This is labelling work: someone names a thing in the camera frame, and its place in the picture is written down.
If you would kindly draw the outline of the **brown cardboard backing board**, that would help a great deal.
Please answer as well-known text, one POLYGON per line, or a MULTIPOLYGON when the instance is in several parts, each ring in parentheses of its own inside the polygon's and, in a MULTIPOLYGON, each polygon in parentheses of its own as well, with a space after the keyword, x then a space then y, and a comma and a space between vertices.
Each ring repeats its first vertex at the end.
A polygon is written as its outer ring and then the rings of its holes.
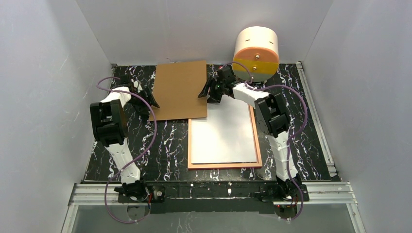
POLYGON ((157 121, 207 117, 206 98, 198 98, 207 80, 206 61, 159 64, 153 96, 157 121))

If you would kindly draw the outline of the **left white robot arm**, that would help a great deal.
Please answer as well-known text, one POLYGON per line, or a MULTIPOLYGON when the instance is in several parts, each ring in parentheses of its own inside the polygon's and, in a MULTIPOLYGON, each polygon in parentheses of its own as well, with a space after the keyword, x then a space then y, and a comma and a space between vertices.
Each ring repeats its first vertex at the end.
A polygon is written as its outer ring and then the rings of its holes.
POLYGON ((132 161, 128 146, 128 126, 124 107, 131 104, 136 113, 148 115, 153 108, 160 108, 152 91, 140 81, 127 75, 116 77, 119 85, 109 90, 106 98, 90 104, 90 116, 94 138, 113 158, 120 170, 122 184, 140 181, 141 172, 132 161))

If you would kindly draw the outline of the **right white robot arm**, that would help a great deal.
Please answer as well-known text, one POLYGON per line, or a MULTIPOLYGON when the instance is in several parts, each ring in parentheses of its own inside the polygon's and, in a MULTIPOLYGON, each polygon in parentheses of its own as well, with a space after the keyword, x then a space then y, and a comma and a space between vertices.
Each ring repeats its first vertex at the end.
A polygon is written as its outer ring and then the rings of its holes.
POLYGON ((226 95, 252 106, 256 126, 269 140, 275 159, 276 181, 285 196, 292 196, 300 188, 301 180, 294 165, 288 143, 290 115, 284 98, 253 88, 236 79, 231 66, 221 67, 217 77, 209 76, 198 97, 207 97, 208 103, 220 103, 226 95))

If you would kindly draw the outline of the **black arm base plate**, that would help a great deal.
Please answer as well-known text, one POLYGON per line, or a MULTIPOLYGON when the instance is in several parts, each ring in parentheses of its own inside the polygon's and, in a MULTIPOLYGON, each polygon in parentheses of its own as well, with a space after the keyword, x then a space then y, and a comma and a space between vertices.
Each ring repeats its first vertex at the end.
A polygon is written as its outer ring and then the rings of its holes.
POLYGON ((152 214, 180 212, 259 212, 297 214, 309 201, 301 181, 139 182, 113 188, 119 203, 145 203, 152 214))

